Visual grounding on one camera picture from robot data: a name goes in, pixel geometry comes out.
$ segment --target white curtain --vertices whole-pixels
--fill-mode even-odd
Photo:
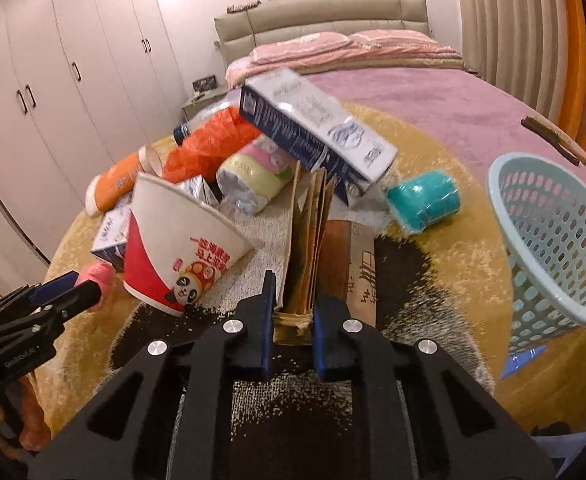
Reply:
[[[564,0],[460,0],[460,6],[467,65],[555,121],[566,83]]]

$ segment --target orange bottle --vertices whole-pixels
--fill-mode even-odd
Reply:
[[[140,171],[158,176],[162,174],[160,156],[149,145],[142,146],[91,181],[84,198],[87,214],[94,218],[112,209],[122,195],[133,191]]]

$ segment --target cardboard box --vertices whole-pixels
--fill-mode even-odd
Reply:
[[[386,173],[397,149],[297,73],[284,68],[246,81],[241,116],[308,170],[337,178],[335,193],[351,206]]]
[[[349,220],[326,222],[317,288],[343,300],[355,319],[375,326],[375,243],[369,227]]]
[[[124,270],[132,195],[133,193],[126,193],[113,209],[104,213],[102,224],[91,247],[91,254],[112,264],[117,272]]]

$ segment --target human hand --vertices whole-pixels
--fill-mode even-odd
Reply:
[[[51,430],[44,421],[44,411],[35,396],[31,381],[22,377],[17,381],[20,384],[20,407],[18,412],[24,429],[20,433],[20,445],[28,451],[41,451],[51,441]],[[4,410],[0,406],[0,423],[4,422]],[[0,449],[12,460],[20,460],[20,450],[10,446],[0,434]]]

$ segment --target paper cup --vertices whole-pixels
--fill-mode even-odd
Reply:
[[[136,298],[183,316],[253,246],[224,215],[145,173],[131,200],[124,287]]]

